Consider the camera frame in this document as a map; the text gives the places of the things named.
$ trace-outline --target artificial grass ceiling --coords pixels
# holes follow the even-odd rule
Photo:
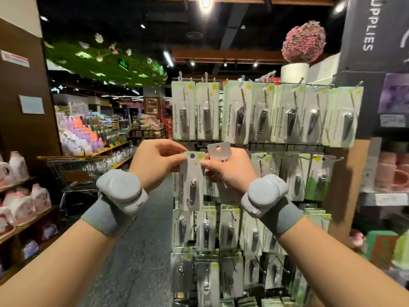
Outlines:
[[[121,47],[116,47],[118,54],[113,54],[108,44],[95,44],[101,48],[90,46],[85,49],[79,42],[45,43],[45,54],[69,71],[107,84],[138,87],[161,85],[166,81],[166,72],[156,61],[136,52],[129,56],[127,48],[122,50]]]

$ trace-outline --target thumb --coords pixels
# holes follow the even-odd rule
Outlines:
[[[223,163],[222,162],[217,162],[215,160],[207,159],[207,160],[203,160],[202,162],[200,162],[200,164],[205,169],[215,171],[215,172],[217,172],[219,174],[222,173],[222,170],[223,170]]]
[[[175,154],[172,156],[165,157],[168,162],[168,169],[172,167],[178,166],[187,160],[187,156],[185,154]]]

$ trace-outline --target price tag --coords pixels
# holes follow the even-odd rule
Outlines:
[[[381,127],[406,127],[405,116],[401,114],[381,114]]]
[[[375,194],[377,206],[409,206],[407,193]]]

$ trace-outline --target ceiling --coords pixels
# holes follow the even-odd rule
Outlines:
[[[344,13],[334,16],[331,6],[272,4],[271,10],[263,3],[219,3],[213,5],[209,15],[202,15],[198,3],[156,0],[37,0],[44,39],[64,38],[80,41],[100,33],[107,42],[121,43],[167,65],[163,51],[172,48],[213,50],[280,51],[287,32],[309,20],[317,20],[325,27],[327,44],[324,53],[340,51]],[[188,38],[189,32],[199,32],[199,39]],[[173,69],[166,68],[168,81],[182,71],[184,77],[245,75],[255,79],[281,65],[251,63],[188,64],[179,61]],[[100,86],[109,90],[112,86]]]

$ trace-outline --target artificial pink plant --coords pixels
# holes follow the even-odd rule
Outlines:
[[[312,20],[292,28],[283,42],[283,57],[288,62],[315,61],[324,51],[325,30]]]

